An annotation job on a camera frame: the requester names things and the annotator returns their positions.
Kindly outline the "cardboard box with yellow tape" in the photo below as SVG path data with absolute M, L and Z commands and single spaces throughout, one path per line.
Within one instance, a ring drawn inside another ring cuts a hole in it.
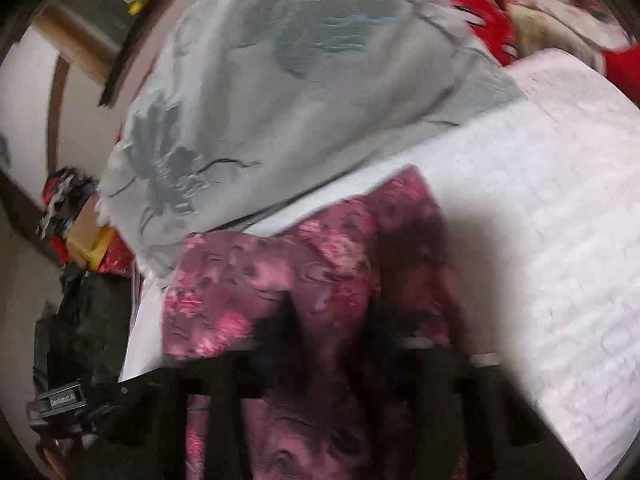
M 70 258 L 83 269 L 98 270 L 115 234 L 109 226 L 99 224 L 98 199 L 91 196 L 67 232 L 65 244 Z

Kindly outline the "dark green hooded jacket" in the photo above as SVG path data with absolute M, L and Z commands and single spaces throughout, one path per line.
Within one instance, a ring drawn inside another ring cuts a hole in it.
M 131 282 L 70 263 L 61 276 L 58 308 L 35 325 L 32 381 L 38 393 L 71 382 L 114 384 L 124 365 Z

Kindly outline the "red cloth beside bed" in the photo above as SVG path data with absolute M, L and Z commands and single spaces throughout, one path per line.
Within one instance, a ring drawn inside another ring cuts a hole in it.
M 605 77 L 623 94 L 640 104 L 640 44 L 624 50 L 604 51 Z

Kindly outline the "grey floral pillow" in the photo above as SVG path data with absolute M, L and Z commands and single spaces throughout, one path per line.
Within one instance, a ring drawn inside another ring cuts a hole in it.
M 100 205 L 155 275 L 520 96 L 448 0 L 194 0 L 128 107 Z

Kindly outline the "purple pink floral garment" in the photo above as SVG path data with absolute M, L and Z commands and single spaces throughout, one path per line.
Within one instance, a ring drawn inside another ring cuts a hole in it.
M 364 412 L 364 317 L 386 304 L 410 332 L 469 350 L 442 211 L 414 167 L 274 237 L 227 231 L 183 242 L 163 305 L 162 350 L 221 356 L 284 296 L 300 323 L 300 389 L 242 403 L 258 479 L 376 479 Z

